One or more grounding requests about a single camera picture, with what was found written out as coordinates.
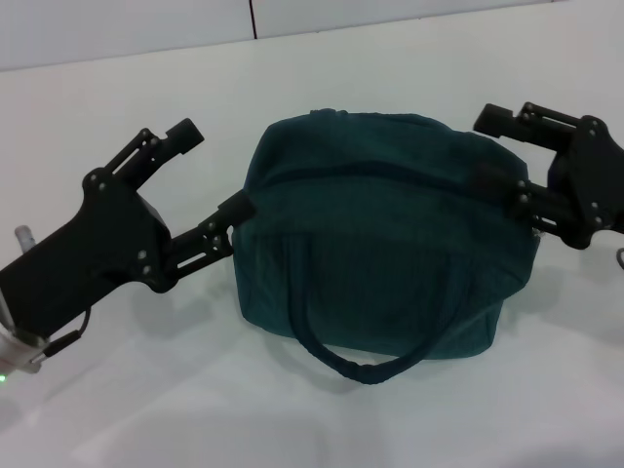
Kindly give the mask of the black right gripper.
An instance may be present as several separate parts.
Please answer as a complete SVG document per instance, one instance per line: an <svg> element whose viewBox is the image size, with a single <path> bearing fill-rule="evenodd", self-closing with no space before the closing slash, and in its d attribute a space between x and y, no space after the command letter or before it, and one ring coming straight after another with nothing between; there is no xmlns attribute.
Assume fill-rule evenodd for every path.
<svg viewBox="0 0 624 468"><path fill-rule="evenodd" d="M508 217L584 250L601 230L623 232L623 149L606 124L526 102L517 115L488 103L473 130L558 149L547 187L487 165L474 172L474 189L499 203Z"/></svg>

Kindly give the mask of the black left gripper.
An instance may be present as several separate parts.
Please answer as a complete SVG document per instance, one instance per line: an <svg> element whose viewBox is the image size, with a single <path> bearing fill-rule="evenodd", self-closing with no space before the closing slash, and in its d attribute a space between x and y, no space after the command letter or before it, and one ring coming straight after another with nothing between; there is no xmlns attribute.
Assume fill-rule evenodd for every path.
<svg viewBox="0 0 624 468"><path fill-rule="evenodd" d="M203 141L189 118L167 130L165 138L145 128L104 169L88 174L75 217L1 271L1 291L15 325L49 337L127 283L165 293L182 278L233 255L228 230L255 215L244 190L173 238L136 192L163 165Z"/></svg>

